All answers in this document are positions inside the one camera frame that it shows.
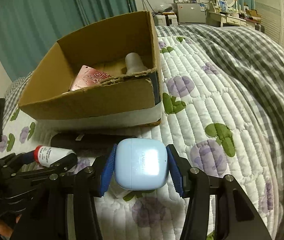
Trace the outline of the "grey mini fridge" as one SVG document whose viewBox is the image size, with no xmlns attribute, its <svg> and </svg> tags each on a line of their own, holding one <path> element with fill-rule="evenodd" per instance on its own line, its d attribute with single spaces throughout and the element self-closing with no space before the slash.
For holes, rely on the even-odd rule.
<svg viewBox="0 0 284 240">
<path fill-rule="evenodd" d="M 203 3 L 175 3 L 173 5 L 179 23 L 205 24 L 205 4 Z"/>
</svg>

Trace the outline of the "teal curtain left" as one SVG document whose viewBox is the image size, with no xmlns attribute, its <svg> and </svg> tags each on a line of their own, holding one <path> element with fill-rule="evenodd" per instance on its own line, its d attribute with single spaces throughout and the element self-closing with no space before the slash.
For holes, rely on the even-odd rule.
<svg viewBox="0 0 284 240">
<path fill-rule="evenodd" d="M 135 0 L 0 0 L 0 62 L 15 81 L 35 70 L 59 38 L 135 11 Z"/>
</svg>

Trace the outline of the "white bottle red cap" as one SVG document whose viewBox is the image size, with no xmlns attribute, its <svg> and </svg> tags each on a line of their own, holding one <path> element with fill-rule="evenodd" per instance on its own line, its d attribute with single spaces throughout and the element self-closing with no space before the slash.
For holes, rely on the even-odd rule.
<svg viewBox="0 0 284 240">
<path fill-rule="evenodd" d="M 74 153 L 73 150 L 39 145 L 33 152 L 34 160 L 42 167 L 50 167 L 51 164 Z"/>
</svg>

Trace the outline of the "pink patterned card box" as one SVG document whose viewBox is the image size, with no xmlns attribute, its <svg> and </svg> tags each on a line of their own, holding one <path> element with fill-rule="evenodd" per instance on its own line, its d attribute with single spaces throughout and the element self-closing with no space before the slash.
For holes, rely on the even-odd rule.
<svg viewBox="0 0 284 240">
<path fill-rule="evenodd" d="M 69 91 L 75 91 L 78 89 L 99 85 L 101 81 L 110 77 L 111 75 L 105 72 L 100 72 L 95 68 L 82 65 L 77 76 L 74 78 Z"/>
</svg>

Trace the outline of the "white suitcase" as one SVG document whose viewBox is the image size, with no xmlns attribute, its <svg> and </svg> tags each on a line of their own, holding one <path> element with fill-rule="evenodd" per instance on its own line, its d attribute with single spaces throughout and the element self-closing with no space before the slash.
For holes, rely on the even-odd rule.
<svg viewBox="0 0 284 240">
<path fill-rule="evenodd" d="M 154 23 L 157 26 L 177 26 L 178 20 L 176 14 L 157 14 L 153 16 Z"/>
</svg>

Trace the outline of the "white dressing table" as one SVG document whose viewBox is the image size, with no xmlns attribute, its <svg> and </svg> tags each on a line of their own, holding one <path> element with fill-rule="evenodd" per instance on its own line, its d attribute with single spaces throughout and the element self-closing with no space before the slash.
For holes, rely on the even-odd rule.
<svg viewBox="0 0 284 240">
<path fill-rule="evenodd" d="M 245 20 L 239 17 L 234 17 L 227 14 L 221 14 L 212 11 L 206 12 L 206 24 L 214 27 L 245 27 L 252 28 L 263 33 L 265 32 L 264 26 L 253 20 Z"/>
</svg>

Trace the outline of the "black remote control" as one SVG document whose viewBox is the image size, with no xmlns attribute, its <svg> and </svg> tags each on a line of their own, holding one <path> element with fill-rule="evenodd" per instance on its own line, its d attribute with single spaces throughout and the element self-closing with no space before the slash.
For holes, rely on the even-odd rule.
<svg viewBox="0 0 284 240">
<path fill-rule="evenodd" d="M 81 150 L 101 150 L 113 148 L 124 139 L 134 139 L 133 135 L 111 135 L 95 133 L 64 132 L 54 135 L 50 141 L 51 147 L 65 148 L 79 152 Z"/>
</svg>

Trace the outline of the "light blue earbuds case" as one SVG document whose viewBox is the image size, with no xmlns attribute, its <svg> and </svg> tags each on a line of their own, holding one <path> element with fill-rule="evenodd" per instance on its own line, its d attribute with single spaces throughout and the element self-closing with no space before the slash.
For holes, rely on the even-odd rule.
<svg viewBox="0 0 284 240">
<path fill-rule="evenodd" d="M 115 180 L 131 191 L 149 191 L 163 187 L 169 166 L 165 145 L 158 140 L 124 139 L 118 143 L 114 164 Z"/>
</svg>

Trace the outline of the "brown cardboard box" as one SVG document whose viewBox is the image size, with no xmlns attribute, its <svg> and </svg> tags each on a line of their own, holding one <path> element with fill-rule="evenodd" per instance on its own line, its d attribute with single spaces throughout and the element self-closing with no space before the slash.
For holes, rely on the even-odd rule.
<svg viewBox="0 0 284 240">
<path fill-rule="evenodd" d="M 127 75 L 137 53 L 148 70 Z M 111 75 L 99 85 L 69 91 L 82 65 Z M 156 126 L 162 116 L 160 51 L 148 11 L 118 15 L 57 40 L 38 64 L 20 109 L 57 130 Z"/>
</svg>

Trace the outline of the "grey checked bed cover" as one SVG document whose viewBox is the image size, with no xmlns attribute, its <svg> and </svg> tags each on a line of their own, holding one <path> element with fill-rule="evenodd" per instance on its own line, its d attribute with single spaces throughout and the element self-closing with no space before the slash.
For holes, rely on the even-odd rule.
<svg viewBox="0 0 284 240">
<path fill-rule="evenodd" d="M 284 49 L 261 32 L 237 27 L 190 25 L 156 27 L 156 31 L 159 39 L 176 36 L 194 41 L 248 104 L 266 141 L 275 173 L 279 218 L 276 235 L 272 238 L 281 239 L 284 236 Z M 19 78 L 6 93 L 0 157 L 49 145 L 56 134 L 17 106 L 31 75 Z M 96 199 L 96 208 L 100 199 Z M 103 238 L 108 239 L 112 230 L 102 224 L 99 214 L 98 218 Z"/>
</svg>

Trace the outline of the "white tube in box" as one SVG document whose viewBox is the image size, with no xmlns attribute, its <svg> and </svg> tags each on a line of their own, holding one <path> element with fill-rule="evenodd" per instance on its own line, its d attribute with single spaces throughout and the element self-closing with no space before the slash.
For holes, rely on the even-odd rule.
<svg viewBox="0 0 284 240">
<path fill-rule="evenodd" d="M 127 54 L 125 57 L 125 64 L 127 68 L 127 75 L 148 70 L 148 68 L 144 66 L 141 57 L 137 53 Z"/>
</svg>

